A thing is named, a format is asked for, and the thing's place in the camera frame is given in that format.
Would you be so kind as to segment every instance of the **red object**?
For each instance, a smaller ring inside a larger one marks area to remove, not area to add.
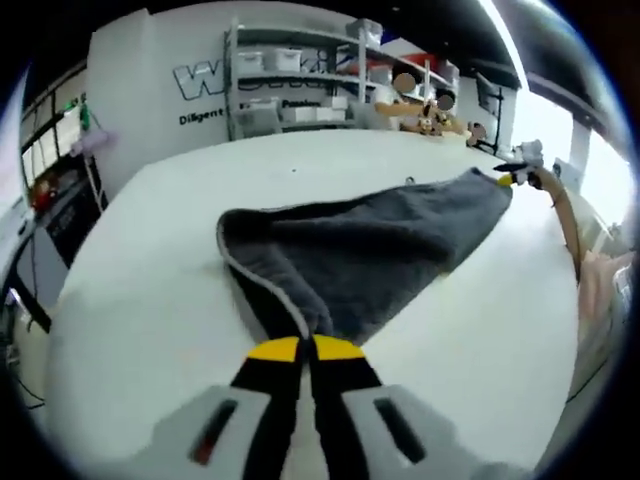
[[[51,205],[51,198],[52,198],[52,195],[50,191],[40,193],[33,200],[33,208],[37,212],[43,212],[47,210]]]
[[[192,460],[200,465],[207,465],[213,452],[214,442],[202,442],[193,452]]]
[[[438,71],[438,58],[431,53],[411,53],[409,55],[402,55],[402,58],[421,67],[424,66],[426,60],[429,60],[429,69],[434,72]]]

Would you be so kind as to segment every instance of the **shelf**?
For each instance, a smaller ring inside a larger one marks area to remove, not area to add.
[[[316,120],[311,122],[280,122],[283,130],[297,130],[304,128],[343,127],[353,128],[355,120]]]
[[[307,30],[299,28],[284,27],[238,27],[238,43],[243,45],[255,45],[260,43],[272,45],[296,45],[314,48],[338,48],[348,46],[351,53],[357,57],[358,40],[340,35],[337,33],[321,32],[318,30]],[[425,74],[426,70],[423,66],[417,65],[402,57],[397,57],[390,53],[383,52],[377,48],[367,47],[367,57],[384,61],[391,65],[395,62],[401,62],[416,68],[421,74]],[[439,86],[451,88],[451,84],[442,76],[429,72],[429,79]]]
[[[278,72],[265,71],[259,73],[251,73],[240,75],[239,82],[259,82],[264,80],[300,80],[300,81],[317,81],[317,82],[337,82],[358,84],[359,79],[353,75],[336,75],[335,73],[316,73],[316,72]],[[377,84],[367,82],[367,87],[374,88]]]
[[[299,45],[301,47],[337,48],[358,46],[358,40],[330,32],[280,27],[238,27],[238,44]]]

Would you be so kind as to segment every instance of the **ceiling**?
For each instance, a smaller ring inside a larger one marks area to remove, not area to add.
[[[606,107],[594,100],[601,95],[598,82],[591,80],[593,72],[587,68],[590,57],[568,24],[538,0],[493,2],[512,34],[527,72],[559,85],[597,110]],[[86,58],[91,32],[102,25],[145,7],[155,13],[193,3],[203,2],[65,0],[39,5],[37,18],[33,14],[26,17],[31,19],[26,25],[33,25],[26,46],[34,53],[26,103]],[[519,85],[507,50],[478,0],[380,0],[375,6],[367,2],[366,9],[362,8],[365,3],[358,3],[357,7],[356,2],[344,0],[294,3],[371,18],[422,49],[447,56],[463,70],[472,66],[474,60],[502,66],[484,69],[483,73],[502,85],[515,88]],[[553,95],[541,90],[545,96]],[[560,99],[559,103],[562,101],[566,103],[566,99]],[[580,110],[576,105],[563,106],[574,112]],[[584,117],[585,113],[578,111],[577,116]]]

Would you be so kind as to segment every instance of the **gray towel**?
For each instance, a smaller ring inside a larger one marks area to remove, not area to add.
[[[446,182],[277,210],[230,210],[218,246],[271,338],[361,344],[482,243],[511,189],[472,168]]]

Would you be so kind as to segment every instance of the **white storage bin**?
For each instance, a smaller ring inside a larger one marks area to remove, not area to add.
[[[277,72],[299,72],[302,50],[274,48],[265,57],[268,70]]]
[[[347,97],[327,97],[322,101],[322,106],[334,110],[346,110],[349,108],[349,101]]]
[[[333,109],[331,111],[331,120],[337,122],[344,122],[347,119],[347,111],[346,110],[336,110]]]
[[[244,138],[281,133],[277,98],[252,99],[249,105],[236,112]]]
[[[319,122],[341,122],[346,120],[347,111],[330,107],[317,107],[316,118]]]
[[[451,84],[451,89],[457,93],[460,86],[460,69],[449,60],[438,62],[438,73]]]
[[[315,107],[294,107],[282,109],[282,120],[285,122],[313,122],[316,119]]]
[[[264,72],[264,55],[262,52],[238,53],[238,75],[252,75]]]
[[[361,18],[347,25],[347,35],[351,38],[359,39],[361,28],[364,29],[365,44],[367,47],[379,49],[382,43],[382,25],[373,20]]]
[[[380,85],[391,85],[391,67],[377,65],[369,69],[369,80]]]
[[[331,107],[317,107],[316,118],[319,122],[327,122],[333,120],[333,109]]]

